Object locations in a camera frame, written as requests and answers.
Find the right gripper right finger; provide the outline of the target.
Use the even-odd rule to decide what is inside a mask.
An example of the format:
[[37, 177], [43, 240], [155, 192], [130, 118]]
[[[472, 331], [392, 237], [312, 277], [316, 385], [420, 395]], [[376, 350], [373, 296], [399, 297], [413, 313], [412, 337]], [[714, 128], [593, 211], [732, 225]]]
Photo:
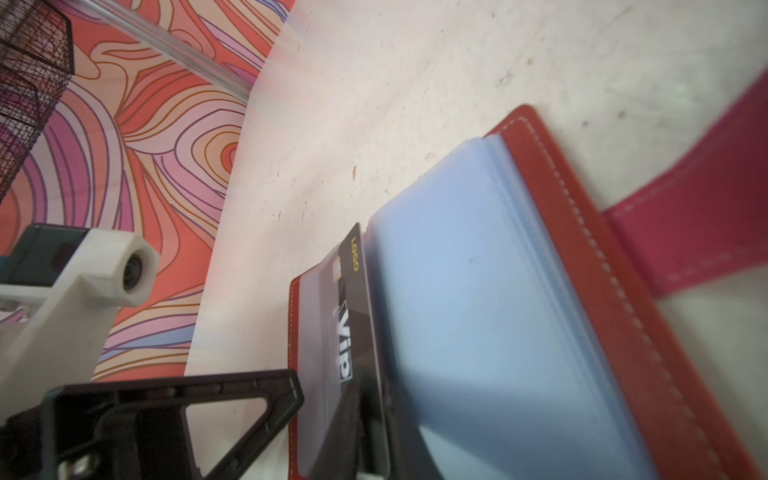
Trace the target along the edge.
[[388, 432], [390, 479], [442, 479], [401, 386], [387, 380], [383, 394]]

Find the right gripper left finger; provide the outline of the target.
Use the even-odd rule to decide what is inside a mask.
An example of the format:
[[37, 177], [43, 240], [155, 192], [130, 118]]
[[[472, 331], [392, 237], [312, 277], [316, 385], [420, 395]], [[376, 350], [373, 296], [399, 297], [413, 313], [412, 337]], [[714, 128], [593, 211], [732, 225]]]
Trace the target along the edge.
[[354, 480], [359, 465], [362, 438], [361, 394], [357, 383], [341, 396], [321, 449], [308, 475], [311, 480]]

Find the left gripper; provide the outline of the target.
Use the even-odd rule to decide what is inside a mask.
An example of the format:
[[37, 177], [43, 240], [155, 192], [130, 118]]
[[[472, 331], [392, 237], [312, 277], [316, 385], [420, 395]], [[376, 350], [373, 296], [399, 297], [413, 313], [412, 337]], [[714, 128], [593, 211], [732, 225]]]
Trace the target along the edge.
[[120, 385], [56, 387], [1, 426], [3, 479], [118, 479], [120, 434], [106, 426]]

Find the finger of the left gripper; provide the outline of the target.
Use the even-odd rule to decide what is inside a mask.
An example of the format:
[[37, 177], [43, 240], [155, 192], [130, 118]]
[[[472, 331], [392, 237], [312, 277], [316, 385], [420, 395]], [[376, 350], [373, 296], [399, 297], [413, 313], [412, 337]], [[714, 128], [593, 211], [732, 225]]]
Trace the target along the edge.
[[[101, 420], [103, 479], [239, 479], [304, 403], [290, 369], [124, 382], [116, 399]], [[202, 474], [187, 408], [252, 399], [265, 401], [265, 412]]]

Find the black VIP card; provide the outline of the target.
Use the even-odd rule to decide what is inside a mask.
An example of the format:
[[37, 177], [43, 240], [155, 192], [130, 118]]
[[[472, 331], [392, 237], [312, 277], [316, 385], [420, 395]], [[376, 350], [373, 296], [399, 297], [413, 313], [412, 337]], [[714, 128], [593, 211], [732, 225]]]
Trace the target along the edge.
[[297, 451], [298, 465], [303, 474], [309, 472], [345, 389], [355, 384], [361, 397], [359, 471], [368, 477], [386, 479], [391, 467], [381, 367], [358, 223], [321, 263], [318, 288], [318, 351], [310, 355], [316, 362], [318, 385], [307, 394], [308, 412], [300, 421], [302, 448]]

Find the red leather card holder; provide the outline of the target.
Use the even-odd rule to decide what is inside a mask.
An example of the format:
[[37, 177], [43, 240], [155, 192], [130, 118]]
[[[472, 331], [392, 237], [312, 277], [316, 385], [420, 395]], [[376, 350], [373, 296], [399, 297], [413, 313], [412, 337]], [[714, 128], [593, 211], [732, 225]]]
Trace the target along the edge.
[[[765, 77], [607, 210], [523, 105], [360, 227], [383, 411], [393, 380], [442, 479], [761, 477], [656, 300], [767, 260]], [[292, 479], [326, 257], [290, 285]]]

